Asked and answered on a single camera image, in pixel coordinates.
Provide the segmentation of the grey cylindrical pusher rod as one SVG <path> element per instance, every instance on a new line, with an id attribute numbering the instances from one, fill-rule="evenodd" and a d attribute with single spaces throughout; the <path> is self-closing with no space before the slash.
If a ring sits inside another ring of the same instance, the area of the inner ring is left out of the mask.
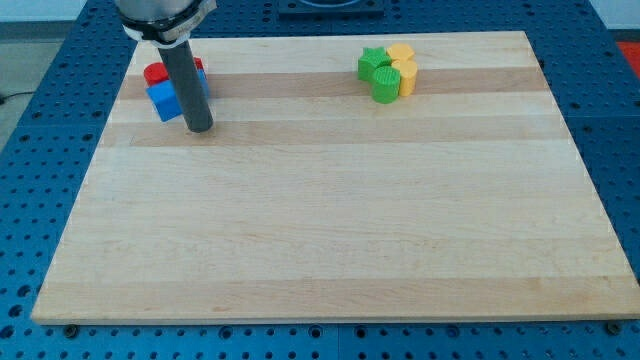
<path id="1" fill-rule="evenodd" d="M 210 130 L 214 121 L 189 42 L 160 48 L 158 52 L 168 71 L 187 128 L 194 133 Z"/>

